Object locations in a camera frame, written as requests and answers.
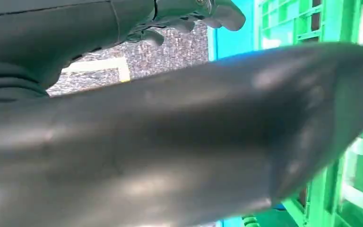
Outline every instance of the blue surface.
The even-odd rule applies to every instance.
[[[208,29],[209,60],[250,52],[254,49],[254,0],[233,0],[246,16],[246,23],[237,32],[225,28]]]
[[[233,217],[219,221],[220,227],[243,227],[241,217]]]

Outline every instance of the black glove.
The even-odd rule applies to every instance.
[[[148,42],[162,45],[164,38],[152,27],[172,27],[182,33],[191,32],[194,21],[201,20],[213,28],[225,27],[237,31],[245,23],[245,16],[231,0],[156,0],[154,19],[140,26],[128,36],[127,42]]]

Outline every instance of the finger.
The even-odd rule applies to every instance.
[[[142,31],[142,41],[151,46],[161,46],[164,43],[165,38],[156,31],[145,30]]]
[[[190,33],[195,26],[193,21],[187,21],[183,19],[176,19],[166,23],[167,27],[172,27],[181,33]]]
[[[202,22],[204,22],[204,24],[206,24],[207,26],[211,27],[211,28],[221,28],[222,24],[217,22],[216,20],[212,19],[212,18],[205,18],[202,20]]]
[[[217,0],[212,10],[211,18],[231,31],[240,30],[246,21],[242,11],[230,0]]]

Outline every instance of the black sleeve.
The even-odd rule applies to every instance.
[[[38,97],[49,96],[26,70],[0,62],[0,104]]]

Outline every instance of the crate slot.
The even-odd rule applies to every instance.
[[[320,13],[311,15],[311,31],[319,30],[320,28]]]

